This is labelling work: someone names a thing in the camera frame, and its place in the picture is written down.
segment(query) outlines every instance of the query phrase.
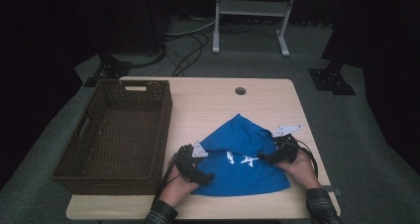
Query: wooden table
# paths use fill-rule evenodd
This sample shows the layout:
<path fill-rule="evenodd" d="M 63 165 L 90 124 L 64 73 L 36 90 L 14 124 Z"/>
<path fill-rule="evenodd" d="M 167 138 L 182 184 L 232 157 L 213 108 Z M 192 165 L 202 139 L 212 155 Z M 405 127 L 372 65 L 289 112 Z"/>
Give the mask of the wooden table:
<path fill-rule="evenodd" d="M 185 144 L 201 141 L 240 113 L 274 132 L 279 125 L 301 125 L 293 136 L 311 149 L 319 167 L 319 180 L 331 185 L 311 130 L 296 94 L 287 79 L 124 77 L 122 79 L 169 80 L 173 100 L 165 155 L 168 159 Z M 238 87 L 246 89 L 238 95 Z M 177 219 L 287 219 L 309 217 L 303 189 L 293 180 L 283 191 L 239 196 L 188 196 L 176 209 Z M 333 203 L 340 207 L 333 192 Z M 144 219 L 153 196 L 73 195 L 66 215 L 74 220 Z"/>

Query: wicker basket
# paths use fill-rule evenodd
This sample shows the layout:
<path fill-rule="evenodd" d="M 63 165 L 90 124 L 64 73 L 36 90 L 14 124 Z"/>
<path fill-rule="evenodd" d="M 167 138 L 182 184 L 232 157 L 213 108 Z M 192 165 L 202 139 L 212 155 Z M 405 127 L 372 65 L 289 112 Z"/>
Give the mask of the wicker basket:
<path fill-rule="evenodd" d="M 171 109 L 168 81 L 99 81 L 52 179 L 72 194 L 155 194 Z"/>

